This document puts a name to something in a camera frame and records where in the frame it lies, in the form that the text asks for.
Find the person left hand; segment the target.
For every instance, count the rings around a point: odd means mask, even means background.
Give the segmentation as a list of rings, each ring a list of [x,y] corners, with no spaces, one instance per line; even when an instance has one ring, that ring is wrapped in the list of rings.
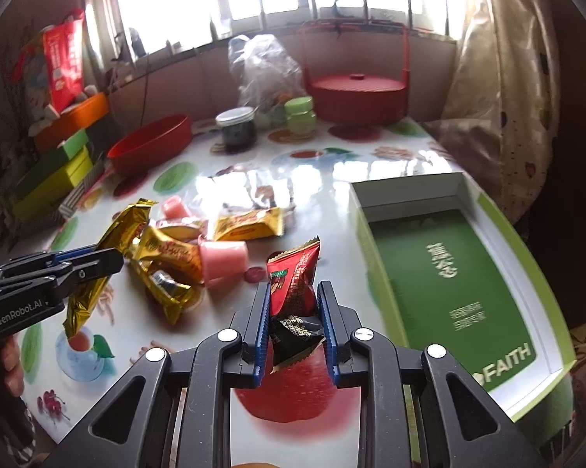
[[[20,397],[24,390],[24,371],[20,360],[20,349],[14,337],[9,336],[1,342],[0,361],[2,363],[4,384],[12,395]]]

